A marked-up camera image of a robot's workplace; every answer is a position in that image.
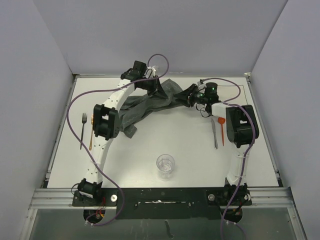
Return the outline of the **grey cloth placemat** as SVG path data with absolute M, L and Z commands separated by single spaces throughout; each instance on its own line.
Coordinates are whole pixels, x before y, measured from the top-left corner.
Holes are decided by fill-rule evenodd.
M 132 138 L 137 131 L 135 124 L 145 119 L 153 112 L 159 112 L 167 109 L 180 107 L 182 104 L 177 102 L 174 97 L 183 91 L 183 89 L 175 81 L 171 79 L 165 80 L 161 84 L 167 98 L 161 98 L 157 95 L 148 96 L 134 95 L 129 96 L 119 111 L 121 120 L 120 131 L 128 138 Z

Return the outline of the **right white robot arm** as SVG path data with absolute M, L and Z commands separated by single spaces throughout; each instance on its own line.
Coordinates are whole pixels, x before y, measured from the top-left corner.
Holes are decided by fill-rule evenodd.
M 215 82 L 192 84 L 187 89 L 174 95 L 176 101 L 191 108 L 203 105 L 204 111 L 214 124 L 224 119 L 222 130 L 232 145 L 230 167 L 226 176 L 226 186 L 222 192 L 223 200 L 230 205 L 241 198 L 240 190 L 246 190 L 246 171 L 251 148 L 259 137 L 259 127 L 252 105 L 238 105 L 228 100 L 221 101 L 218 85 Z

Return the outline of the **white square plate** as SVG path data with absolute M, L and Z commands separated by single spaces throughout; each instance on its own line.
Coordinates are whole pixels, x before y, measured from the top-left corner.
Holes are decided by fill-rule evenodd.
M 229 104 L 238 104 L 240 106 L 248 105 L 249 100 L 244 85 L 240 85 L 239 88 L 240 95 L 237 98 L 232 99 L 238 95 L 239 89 L 235 85 L 219 85 L 217 87 L 217 94 L 219 96 L 219 100 L 221 102 L 224 102 L 226 100 L 232 99 L 228 101 Z

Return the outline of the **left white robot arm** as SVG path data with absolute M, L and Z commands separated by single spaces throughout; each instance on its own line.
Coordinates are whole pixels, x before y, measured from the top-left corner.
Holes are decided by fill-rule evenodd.
M 146 63 L 135 61 L 120 76 L 117 90 L 113 91 L 103 104 L 96 104 L 93 108 L 92 130 L 94 141 L 92 144 L 92 157 L 84 179 L 78 185 L 78 191 L 88 204 L 95 206 L 102 199 L 103 175 L 107 154 L 111 143 L 121 130 L 119 111 L 130 94 L 135 89 L 146 90 L 149 95 L 158 92 L 160 80 L 157 75 L 159 67 L 148 66 Z

